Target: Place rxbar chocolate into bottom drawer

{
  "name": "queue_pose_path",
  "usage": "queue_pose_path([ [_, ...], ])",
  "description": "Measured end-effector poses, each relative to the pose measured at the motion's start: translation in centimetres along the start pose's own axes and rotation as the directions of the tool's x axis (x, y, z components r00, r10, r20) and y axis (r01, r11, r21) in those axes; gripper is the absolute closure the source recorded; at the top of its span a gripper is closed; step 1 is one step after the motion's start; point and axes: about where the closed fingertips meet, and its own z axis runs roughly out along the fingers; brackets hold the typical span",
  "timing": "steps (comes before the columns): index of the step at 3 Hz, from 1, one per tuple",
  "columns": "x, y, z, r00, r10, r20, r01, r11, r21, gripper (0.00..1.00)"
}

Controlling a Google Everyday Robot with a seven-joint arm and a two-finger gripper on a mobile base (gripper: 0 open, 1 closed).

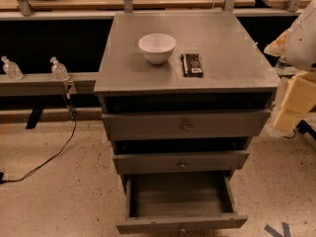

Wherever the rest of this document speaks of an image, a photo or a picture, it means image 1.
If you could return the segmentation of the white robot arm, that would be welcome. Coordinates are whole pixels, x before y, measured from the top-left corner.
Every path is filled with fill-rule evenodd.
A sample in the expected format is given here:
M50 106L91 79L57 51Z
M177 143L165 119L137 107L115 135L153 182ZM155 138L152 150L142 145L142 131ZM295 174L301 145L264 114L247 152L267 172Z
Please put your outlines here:
M298 72L288 81L273 128L291 132L316 105L316 0L292 25L268 44L264 53L279 56Z

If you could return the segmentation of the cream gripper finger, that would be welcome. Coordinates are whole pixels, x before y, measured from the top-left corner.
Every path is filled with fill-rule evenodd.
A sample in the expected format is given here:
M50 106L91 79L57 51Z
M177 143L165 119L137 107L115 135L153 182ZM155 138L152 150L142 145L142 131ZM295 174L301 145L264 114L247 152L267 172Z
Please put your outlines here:
M303 115L301 114L289 110L280 110L276 115L273 127L282 132L291 132L302 119Z
M288 82L281 107L300 115L308 114L316 106L316 73L301 71Z

